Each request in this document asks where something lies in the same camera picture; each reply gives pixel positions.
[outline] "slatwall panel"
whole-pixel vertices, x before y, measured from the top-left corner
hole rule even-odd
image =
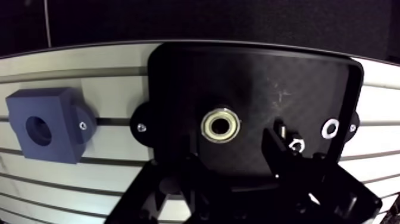
[[[102,223],[151,158],[128,122],[148,99],[146,61],[158,45],[68,49],[0,60],[0,99],[23,88],[71,86],[96,113],[99,127],[77,165],[28,160],[0,100],[0,218],[13,224]],[[379,223],[400,189],[400,68],[366,60],[357,111],[362,126],[340,165],[383,199]],[[168,200],[160,219],[185,220],[182,200]]]

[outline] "black background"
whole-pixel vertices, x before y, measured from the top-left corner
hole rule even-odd
[[[222,39],[400,63],[397,0],[47,0],[51,46]],[[0,56],[48,47],[44,0],[0,0]]]

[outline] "metal bearing ring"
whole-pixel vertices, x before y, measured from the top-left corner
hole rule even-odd
[[[208,112],[201,122],[201,133],[214,143],[231,141],[240,130],[238,116],[227,108],[216,108]]]

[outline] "blue 3d-printed block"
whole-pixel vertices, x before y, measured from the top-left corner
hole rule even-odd
[[[72,88],[21,89],[6,98],[25,158],[77,163],[96,120]]]

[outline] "black mounting plate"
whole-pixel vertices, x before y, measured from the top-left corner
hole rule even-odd
[[[154,155],[171,161],[190,145],[207,168],[235,182],[273,180],[260,150],[263,130],[276,118],[305,141],[304,157],[327,154],[337,162],[363,83],[360,63],[346,57],[287,48],[233,43],[165,43],[148,61],[149,101],[154,111]],[[226,105],[241,129],[225,144],[207,141],[202,116]],[[335,138],[321,137],[331,118]]]

